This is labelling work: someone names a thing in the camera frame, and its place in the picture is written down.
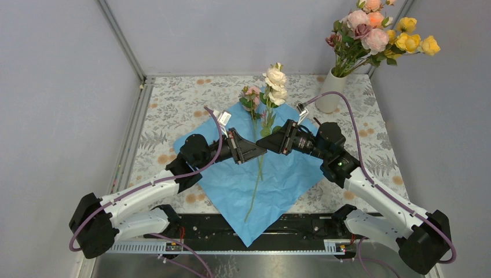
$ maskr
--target orange rose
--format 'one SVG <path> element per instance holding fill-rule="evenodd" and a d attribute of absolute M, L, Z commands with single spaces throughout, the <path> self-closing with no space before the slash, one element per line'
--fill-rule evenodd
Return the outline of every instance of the orange rose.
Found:
<path fill-rule="evenodd" d="M 384 20 L 384 16 L 380 12 L 369 13 L 368 18 L 370 19 L 370 25 L 373 28 L 379 28 L 382 26 L 382 21 Z"/>

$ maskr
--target yellow rose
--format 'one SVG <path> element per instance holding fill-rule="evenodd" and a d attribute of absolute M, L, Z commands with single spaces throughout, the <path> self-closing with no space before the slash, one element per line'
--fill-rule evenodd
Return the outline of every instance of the yellow rose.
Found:
<path fill-rule="evenodd" d="M 389 42 L 394 42 L 395 40 L 395 31 L 387 30 L 387 35 L 389 35 Z"/>
<path fill-rule="evenodd" d="M 401 31 L 401 32 L 408 32 L 408 33 L 413 33 L 414 30 L 416 29 L 416 23 L 417 20 L 412 18 L 412 17 L 403 17 L 397 23 L 396 30 Z"/>
<path fill-rule="evenodd" d="M 433 38 L 433 36 L 429 36 L 428 38 L 424 39 L 419 47 L 417 48 L 418 51 L 423 52 L 426 55 L 433 56 L 437 54 L 440 51 L 440 47 L 437 44 L 437 40 Z"/>
<path fill-rule="evenodd" d="M 413 53 L 418 49 L 421 37 L 416 35 L 408 35 L 407 33 L 402 33 L 397 37 L 395 45 L 401 50 L 406 50 L 408 53 Z"/>

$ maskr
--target pink rose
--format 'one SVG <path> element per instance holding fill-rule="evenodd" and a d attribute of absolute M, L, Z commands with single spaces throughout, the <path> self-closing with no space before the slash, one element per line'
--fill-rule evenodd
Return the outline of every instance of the pink rose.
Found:
<path fill-rule="evenodd" d="M 352 30 L 355 30 L 356 26 L 359 24 L 369 24 L 370 19 L 367 14 L 362 10 L 355 10 L 353 13 L 350 13 L 347 18 L 348 27 Z"/>
<path fill-rule="evenodd" d="M 339 34 L 335 34 L 335 33 L 332 33 L 331 36 L 328 36 L 326 39 L 325 39 L 325 42 L 334 47 L 335 45 L 335 42 L 338 41 L 338 42 L 341 42 L 343 40 L 343 37 Z"/>
<path fill-rule="evenodd" d="M 253 95 L 259 95 L 261 90 L 257 87 L 250 87 L 249 90 L 245 93 L 246 96 L 253 96 Z"/>
<path fill-rule="evenodd" d="M 373 28 L 379 28 L 382 26 L 384 16 L 380 12 L 369 13 L 368 18 L 370 19 L 370 25 Z"/>
<path fill-rule="evenodd" d="M 372 26 L 366 24 L 358 24 L 354 30 L 354 39 L 362 39 L 370 34 L 372 31 Z"/>
<path fill-rule="evenodd" d="M 374 12 L 380 9 L 380 0 L 366 0 L 365 6 L 363 6 L 363 11 Z"/>
<path fill-rule="evenodd" d="M 381 29 L 373 29 L 370 34 L 361 39 L 364 49 L 370 49 L 370 54 L 374 55 L 385 50 L 389 43 L 389 35 Z"/>

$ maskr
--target green stem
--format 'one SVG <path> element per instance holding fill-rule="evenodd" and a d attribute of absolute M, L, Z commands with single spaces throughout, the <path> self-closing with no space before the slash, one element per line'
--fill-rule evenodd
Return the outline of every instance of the green stem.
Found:
<path fill-rule="evenodd" d="M 251 115 L 252 115 L 252 127 L 254 128 L 254 143 L 256 143 L 257 140 L 257 130 L 256 130 L 256 116 L 255 116 L 256 112 L 251 109 Z M 258 172 L 258 175 L 261 176 L 261 181 L 263 181 L 263 177 L 262 177 L 262 169 L 261 169 L 261 164 L 259 162 L 259 158 L 258 158 L 258 167 L 259 167 L 259 172 Z"/>
<path fill-rule="evenodd" d="M 262 167 L 263 160 L 264 160 L 264 155 L 261 156 L 261 161 L 259 162 L 259 168 Z M 254 199 L 256 198 L 256 191 L 258 190 L 258 184 L 259 184 L 259 175 L 258 175 L 258 178 L 256 179 L 256 187 L 254 188 L 254 193 L 252 194 L 251 207 L 249 208 L 249 211 L 247 212 L 247 215 L 245 216 L 244 222 L 247 221 L 247 218 L 249 217 L 249 214 L 252 211 L 252 206 L 254 205 Z"/>

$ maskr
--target black mount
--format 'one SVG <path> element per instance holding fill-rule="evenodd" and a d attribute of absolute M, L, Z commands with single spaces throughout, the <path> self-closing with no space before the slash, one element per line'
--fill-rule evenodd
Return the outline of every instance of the black mount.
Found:
<path fill-rule="evenodd" d="M 324 176 L 344 188 L 345 179 L 350 178 L 350 173 L 360 166 L 360 161 L 344 149 L 345 141 L 337 123 L 321 124 L 314 136 L 306 127 L 288 120 L 280 130 L 256 144 L 275 153 L 288 155 L 294 149 L 322 159 L 320 169 Z"/>

